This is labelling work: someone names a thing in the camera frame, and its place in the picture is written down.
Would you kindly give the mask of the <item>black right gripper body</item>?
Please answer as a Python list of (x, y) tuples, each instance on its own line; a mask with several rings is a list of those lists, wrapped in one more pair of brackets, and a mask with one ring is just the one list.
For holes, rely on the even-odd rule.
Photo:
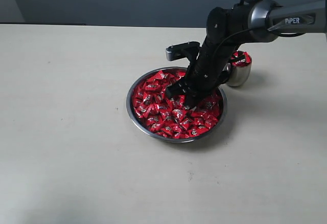
[(222, 82), (220, 75), (230, 59), (230, 48), (202, 47), (186, 74), (166, 88), (168, 98), (177, 95), (207, 95)]

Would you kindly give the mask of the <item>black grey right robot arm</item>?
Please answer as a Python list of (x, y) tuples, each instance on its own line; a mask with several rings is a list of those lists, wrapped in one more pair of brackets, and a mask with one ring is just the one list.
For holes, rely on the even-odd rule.
[(192, 108), (225, 81), (223, 69), (240, 45), (306, 33), (326, 33), (325, 0), (289, 7), (272, 0), (237, 4), (232, 9), (216, 7), (207, 17), (203, 43), (191, 41), (166, 49), (168, 61), (187, 58), (190, 64), (165, 95), (184, 95), (185, 105)]

